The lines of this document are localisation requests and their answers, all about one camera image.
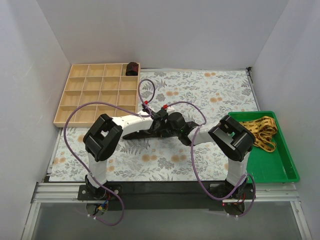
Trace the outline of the dark brown patterned tie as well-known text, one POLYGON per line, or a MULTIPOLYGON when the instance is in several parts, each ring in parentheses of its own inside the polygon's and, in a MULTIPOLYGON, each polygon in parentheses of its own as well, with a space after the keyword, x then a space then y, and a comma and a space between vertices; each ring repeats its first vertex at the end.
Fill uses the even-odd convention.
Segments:
POLYGON ((154 124, 148 130, 140 130, 123 135, 124 140, 137 140, 137 139, 148 139, 148 138, 170 138, 170 137, 180 137, 183 134, 188 134, 195 127, 199 125, 193 121, 186 123, 184 132, 180 129, 173 129, 168 123, 161 123, 159 127, 155 127, 154 124))

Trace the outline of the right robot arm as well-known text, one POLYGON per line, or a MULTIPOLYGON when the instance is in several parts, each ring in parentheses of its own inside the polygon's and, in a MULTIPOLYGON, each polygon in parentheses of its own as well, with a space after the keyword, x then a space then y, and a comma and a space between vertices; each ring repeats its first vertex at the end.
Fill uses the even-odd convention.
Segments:
POLYGON ((179 112, 170 114, 165 121, 169 132, 180 142, 190 147, 191 164, 195 177, 204 192, 213 200, 237 199, 245 192, 247 164, 255 143, 254 135, 230 115, 225 115, 218 123, 198 125, 186 122, 179 112), (196 166, 194 146, 214 142, 228 158, 228 172, 224 184, 219 185, 215 193, 209 192, 203 185, 196 166))

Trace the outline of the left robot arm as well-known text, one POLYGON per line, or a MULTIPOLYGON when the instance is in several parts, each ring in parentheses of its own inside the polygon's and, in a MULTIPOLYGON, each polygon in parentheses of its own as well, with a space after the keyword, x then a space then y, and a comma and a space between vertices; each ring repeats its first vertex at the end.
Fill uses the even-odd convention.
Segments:
POLYGON ((107 159, 117 148, 120 139, 138 140, 160 138, 164 134, 169 112, 161 108, 150 117, 126 115, 110 117, 102 114, 84 136, 85 150, 88 153, 90 173, 85 177, 86 189, 95 200, 106 196, 107 159))

